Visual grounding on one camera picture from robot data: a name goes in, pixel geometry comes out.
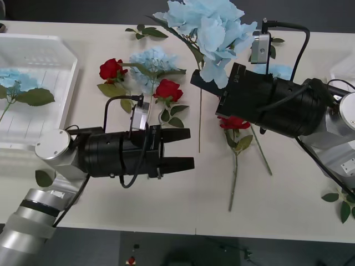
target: cable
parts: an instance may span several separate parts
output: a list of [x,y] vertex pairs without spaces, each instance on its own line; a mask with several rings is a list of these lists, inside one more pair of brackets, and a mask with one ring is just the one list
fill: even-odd
[[292,75],[291,75],[291,79],[290,79],[290,81],[293,81],[293,79],[295,78],[296,70],[297,70],[298,64],[301,60],[302,54],[305,51],[308,42],[310,41],[311,32],[308,28],[306,28],[304,26],[293,24],[293,23],[286,23],[286,22],[270,21],[270,22],[267,22],[267,26],[268,27],[283,27],[283,28],[290,28],[290,29],[298,29],[298,30],[303,31],[306,34],[305,42],[300,50],[300,53],[298,54],[298,57],[295,62],[295,66],[293,67],[293,71],[292,71]]
[[335,181],[336,184],[338,184],[346,193],[348,193],[348,195],[355,201],[355,194],[343,183],[341,182],[322,162],[321,160],[314,155],[308,148],[306,145],[304,145],[304,143],[298,138],[295,138],[296,141],[298,142],[298,144],[302,147],[302,149],[304,149],[304,151],[306,153],[308,153],[308,155],[316,162],[316,164],[318,164],[318,166],[324,170],[324,172],[326,174],[329,175],[329,177],[331,179],[333,179]]
[[279,105],[284,104],[287,101],[290,101],[293,98],[295,98],[295,97],[299,96],[300,94],[302,94],[305,90],[308,89],[308,86],[309,86],[309,84],[307,83],[307,84],[303,85],[303,87],[300,88],[298,91],[295,91],[294,93],[292,93],[289,96],[281,99],[280,101],[276,101],[276,102],[274,102],[272,104],[269,104],[269,105],[266,105],[266,106],[262,106],[262,107],[256,109],[256,111],[265,112],[265,111],[269,111],[271,109],[274,109],[274,108],[278,107]]
[[106,132],[106,123],[107,123],[107,113],[108,113],[108,110],[109,110],[109,105],[112,101],[114,100],[118,100],[118,99],[130,99],[130,100],[134,100],[132,98],[132,96],[129,96],[129,95],[122,95],[122,96],[116,96],[116,97],[112,97],[110,98],[107,103],[106,103],[106,106],[105,106],[105,115],[104,115],[104,126],[103,126],[103,129],[104,129],[104,132]]
[[64,218],[64,216],[69,212],[70,208],[76,203],[80,195],[83,193],[85,187],[87,186],[88,182],[90,179],[90,174],[87,174],[84,182],[82,183],[82,186],[80,187],[79,191],[75,196],[73,197],[72,201],[68,204],[64,212],[59,216],[59,218],[56,220],[56,222],[53,224],[53,227],[57,227],[58,223],[61,222],[61,220]]
[[354,90],[355,90],[355,86],[352,85],[351,83],[345,81],[345,80],[342,80],[342,79],[331,79],[330,81],[328,81],[327,83],[327,89],[329,90],[329,84],[333,81],[341,81],[341,82],[344,82],[345,84],[349,85],[350,87],[352,87]]
[[71,125],[68,126],[66,129],[64,129],[65,131],[67,131],[68,129],[71,129],[72,127],[76,127],[78,130],[80,129],[78,125]]
[[133,185],[133,183],[135,182],[135,180],[137,179],[137,176],[139,174],[139,168],[143,162],[143,158],[144,158],[144,155],[146,152],[148,137],[149,137],[149,126],[148,126],[148,123],[145,123],[145,137],[144,137],[144,142],[143,142],[143,146],[142,146],[142,152],[140,153],[139,159],[137,160],[137,162],[134,166],[135,167],[134,175],[133,175],[131,181],[128,183],[128,185],[124,184],[124,178],[123,178],[123,176],[120,176],[120,183],[123,188],[130,188]]

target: white box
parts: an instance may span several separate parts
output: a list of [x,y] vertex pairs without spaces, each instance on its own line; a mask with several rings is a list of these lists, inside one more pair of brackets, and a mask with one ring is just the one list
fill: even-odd
[[[64,127],[78,59],[55,36],[0,34],[0,69],[27,73],[54,95],[55,102],[44,106],[14,103],[0,122],[0,148],[33,150],[42,134]],[[6,105],[0,100],[0,115]]]

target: red rose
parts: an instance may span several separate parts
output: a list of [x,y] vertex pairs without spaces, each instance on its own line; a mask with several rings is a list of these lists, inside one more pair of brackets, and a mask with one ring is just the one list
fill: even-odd
[[223,129],[247,129],[250,127],[250,123],[242,118],[231,116],[228,119],[218,116],[221,119],[220,127]]
[[110,79],[123,79],[128,70],[123,70],[119,63],[123,63],[122,60],[117,62],[115,58],[107,60],[105,64],[100,66],[100,77],[108,80],[108,83],[113,83]]
[[156,88],[155,94],[153,94],[154,98],[168,98],[170,96],[173,97],[171,101],[177,102],[181,96],[183,95],[182,90],[179,90],[178,88],[180,87],[179,84],[163,79],[159,86]]

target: blue flower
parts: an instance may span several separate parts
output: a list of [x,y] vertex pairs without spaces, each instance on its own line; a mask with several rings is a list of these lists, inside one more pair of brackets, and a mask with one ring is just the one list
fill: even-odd
[[[139,63],[145,66],[151,72],[158,71],[171,71],[178,70],[175,66],[177,56],[168,56],[164,53],[162,47],[153,47],[142,53],[134,53],[130,56],[130,63]],[[153,94],[156,87],[159,85],[159,81],[152,79],[144,74],[142,74],[138,68],[131,68],[131,76],[139,84],[141,84],[142,91],[147,94]]]
[[16,91],[28,91],[39,87],[35,78],[13,69],[0,69],[0,85],[5,88],[14,87]]
[[[209,73],[212,69],[220,71],[223,59],[236,59],[238,53],[250,47],[254,40],[251,33],[255,31],[257,23],[241,24],[240,18],[244,12],[229,0],[168,1],[168,5],[168,12],[155,13],[154,16],[166,21],[169,27],[177,27],[180,34],[197,36],[200,52],[209,60],[206,63]],[[219,78],[217,84],[219,88],[224,88],[221,85],[226,84],[225,75]]]
[[[266,64],[255,65],[253,72],[258,74],[265,74]],[[290,80],[292,75],[292,68],[288,65],[271,64],[268,66],[268,72],[271,73],[274,77]]]
[[224,68],[231,59],[223,59],[218,64],[215,61],[204,57],[205,67],[201,70],[200,75],[206,82],[215,81],[218,88],[222,89],[228,84],[228,77]]

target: white table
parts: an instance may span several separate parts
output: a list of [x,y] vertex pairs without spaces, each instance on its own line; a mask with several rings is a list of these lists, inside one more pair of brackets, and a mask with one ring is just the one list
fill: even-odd
[[[217,98],[208,93],[203,96],[199,154],[199,89],[189,84],[196,63],[188,48],[175,37],[162,42],[149,38],[137,41],[133,34],[124,32],[125,25],[4,23],[8,33],[58,35],[76,52],[82,67],[67,125],[89,127],[103,123],[107,98],[96,84],[102,83],[99,66],[107,59],[127,62],[131,53],[160,45],[167,53],[179,56],[179,68],[187,69],[186,77],[179,82],[184,91],[181,101],[190,105],[184,123],[191,129],[192,138],[168,144],[166,155],[193,156],[195,169],[166,175],[162,180],[147,180],[142,176],[128,190],[121,188],[118,180],[92,178],[61,226],[355,243],[353,218],[342,224],[336,214],[337,206],[321,200],[325,192],[334,188],[332,181],[324,177],[293,140],[272,132],[259,139],[273,176],[268,175],[253,144],[239,158],[234,206],[228,212],[234,158],[215,116]],[[276,48],[277,62],[293,66],[304,34],[273,32],[273,35],[286,40],[285,45]],[[312,33],[295,81],[324,79],[335,63],[352,53],[354,43],[354,34]],[[252,69],[247,62],[249,52],[247,49],[237,61]],[[158,112],[156,107],[151,124],[157,122]],[[109,112],[108,130],[127,130],[129,122],[119,102],[114,103]],[[33,155],[0,153],[0,222],[7,220],[29,188],[36,187],[34,170],[40,164]]]

